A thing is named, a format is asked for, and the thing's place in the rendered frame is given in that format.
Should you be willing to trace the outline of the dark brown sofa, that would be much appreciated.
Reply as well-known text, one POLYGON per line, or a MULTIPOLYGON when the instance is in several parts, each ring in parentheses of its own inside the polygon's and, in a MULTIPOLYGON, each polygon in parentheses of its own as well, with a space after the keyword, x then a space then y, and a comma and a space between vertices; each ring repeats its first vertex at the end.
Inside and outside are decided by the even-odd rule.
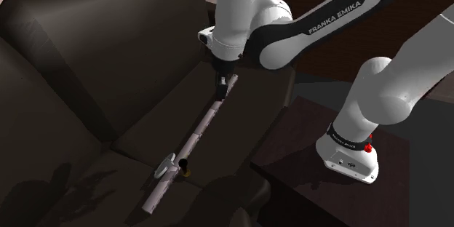
POLYGON ((244 60, 200 138, 215 72, 205 0, 0 3, 0 227, 252 227, 270 185, 250 157, 289 103, 292 67, 244 60), (154 170, 189 140, 152 213, 154 170))

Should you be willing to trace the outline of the small black and gold figure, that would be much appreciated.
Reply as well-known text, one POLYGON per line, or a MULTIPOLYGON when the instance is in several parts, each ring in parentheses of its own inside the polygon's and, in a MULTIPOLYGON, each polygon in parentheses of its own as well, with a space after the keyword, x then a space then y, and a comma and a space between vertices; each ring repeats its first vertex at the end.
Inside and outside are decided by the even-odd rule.
POLYGON ((178 166, 180 168, 179 173, 183 177, 189 177, 191 175, 191 171, 188 168, 188 160, 183 158, 178 161, 178 166))

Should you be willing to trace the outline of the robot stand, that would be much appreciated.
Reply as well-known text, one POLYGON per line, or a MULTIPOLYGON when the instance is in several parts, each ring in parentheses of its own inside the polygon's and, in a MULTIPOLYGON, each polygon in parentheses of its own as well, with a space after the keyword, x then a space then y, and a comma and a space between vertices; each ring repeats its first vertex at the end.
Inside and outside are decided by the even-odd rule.
POLYGON ((327 169, 316 152, 336 115, 297 97, 268 130, 251 161, 272 187, 263 227, 410 227, 408 141, 376 129, 379 173, 365 184, 327 169))

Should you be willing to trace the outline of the long pale pink bat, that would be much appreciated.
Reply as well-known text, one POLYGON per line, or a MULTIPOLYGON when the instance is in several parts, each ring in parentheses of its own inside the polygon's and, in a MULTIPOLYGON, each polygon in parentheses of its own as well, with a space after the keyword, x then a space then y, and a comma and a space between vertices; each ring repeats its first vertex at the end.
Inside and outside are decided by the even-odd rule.
POLYGON ((179 151, 178 155, 175 158, 176 168, 172 167, 167 173, 165 173, 161 178, 157 179, 159 182, 151 192, 150 196, 146 199, 145 203, 142 206, 142 210, 149 213, 150 215, 157 208, 157 205, 161 201, 162 197, 166 193, 167 189, 170 187, 174 179, 180 174, 178 161, 180 159, 188 159, 190 153, 195 148, 196 144, 202 137, 204 131, 209 126, 210 122, 214 119, 216 113, 223 104, 223 100, 215 101, 210 108, 207 110, 203 119, 198 124, 197 128, 193 131, 190 138, 186 141, 183 148, 179 151))

